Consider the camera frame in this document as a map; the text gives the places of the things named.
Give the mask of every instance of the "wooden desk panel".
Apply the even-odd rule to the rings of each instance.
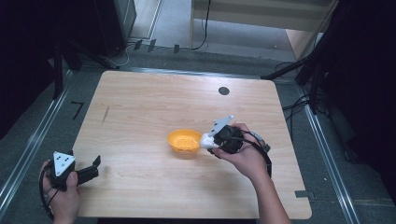
[[[233,165],[204,149],[175,153],[166,142],[173,130],[205,133],[229,114],[272,147],[273,180],[289,216],[309,218],[309,201],[294,194],[304,183],[273,82],[132,72],[103,74],[79,131],[77,169],[102,157],[99,177],[80,186],[79,215],[258,218],[254,188]]]

